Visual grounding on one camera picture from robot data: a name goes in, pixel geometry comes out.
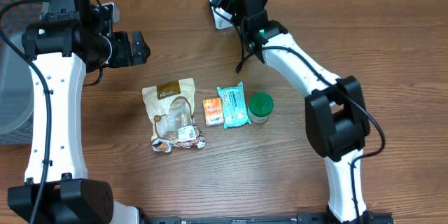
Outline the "beige snack pouch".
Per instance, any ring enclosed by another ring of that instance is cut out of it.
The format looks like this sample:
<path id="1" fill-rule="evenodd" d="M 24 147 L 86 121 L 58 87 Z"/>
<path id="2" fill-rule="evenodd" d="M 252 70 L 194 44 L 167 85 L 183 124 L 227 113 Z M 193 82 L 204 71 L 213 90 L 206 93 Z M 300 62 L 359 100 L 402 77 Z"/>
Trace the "beige snack pouch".
<path id="1" fill-rule="evenodd" d="M 153 126 L 151 146 L 156 152 L 173 148 L 203 149 L 203 133 L 195 122 L 195 83 L 191 78 L 173 80 L 142 90 L 146 112 Z"/>

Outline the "teal wet wipes pack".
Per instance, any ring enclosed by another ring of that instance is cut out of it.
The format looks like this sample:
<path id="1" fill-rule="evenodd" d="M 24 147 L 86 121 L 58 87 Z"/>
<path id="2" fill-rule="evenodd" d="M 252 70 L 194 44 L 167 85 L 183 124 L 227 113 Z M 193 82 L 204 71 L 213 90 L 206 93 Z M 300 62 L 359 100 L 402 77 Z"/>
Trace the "teal wet wipes pack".
<path id="1" fill-rule="evenodd" d="M 242 81 L 234 87 L 217 87 L 218 96 L 222 101 L 225 129 L 251 124 L 246 107 L 244 84 Z"/>

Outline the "green lid jar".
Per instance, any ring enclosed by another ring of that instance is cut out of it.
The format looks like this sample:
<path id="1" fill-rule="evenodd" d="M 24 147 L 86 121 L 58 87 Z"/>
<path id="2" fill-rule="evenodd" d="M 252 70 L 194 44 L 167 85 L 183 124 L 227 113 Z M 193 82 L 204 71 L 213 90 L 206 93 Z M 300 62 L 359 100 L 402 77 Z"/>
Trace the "green lid jar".
<path id="1" fill-rule="evenodd" d="M 249 101 L 248 117 L 254 123 L 264 123 L 268 120 L 274 108 L 273 98 L 265 93 L 255 93 Z"/>

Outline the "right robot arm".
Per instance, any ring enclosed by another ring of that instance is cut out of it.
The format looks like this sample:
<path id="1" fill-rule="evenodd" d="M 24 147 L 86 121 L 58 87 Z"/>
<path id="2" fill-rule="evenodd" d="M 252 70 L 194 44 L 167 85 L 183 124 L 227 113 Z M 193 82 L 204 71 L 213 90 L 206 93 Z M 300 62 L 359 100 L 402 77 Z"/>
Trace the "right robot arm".
<path id="1" fill-rule="evenodd" d="M 234 27 L 242 43 L 241 59 L 255 55 L 278 71 L 303 97 L 307 138 L 325 160 L 330 198 L 318 214 L 327 223 L 368 223 L 359 166 L 369 115 L 361 84 L 340 78 L 315 62 L 280 22 L 271 20 L 268 0 L 209 0 L 217 29 Z"/>

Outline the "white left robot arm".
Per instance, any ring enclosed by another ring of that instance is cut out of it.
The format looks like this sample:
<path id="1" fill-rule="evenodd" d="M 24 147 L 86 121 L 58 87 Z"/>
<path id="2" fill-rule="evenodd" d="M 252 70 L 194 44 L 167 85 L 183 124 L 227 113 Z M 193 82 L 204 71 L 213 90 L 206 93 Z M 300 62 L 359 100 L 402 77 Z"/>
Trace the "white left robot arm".
<path id="1" fill-rule="evenodd" d="M 111 186 L 92 180 L 81 143 L 85 76 L 144 64 L 140 32 L 114 31 L 114 3 L 51 1 L 45 19 L 28 25 L 20 56 L 34 82 L 32 149 L 24 185 L 8 190 L 8 205 L 29 223 L 147 223 L 144 211 L 115 200 Z"/>

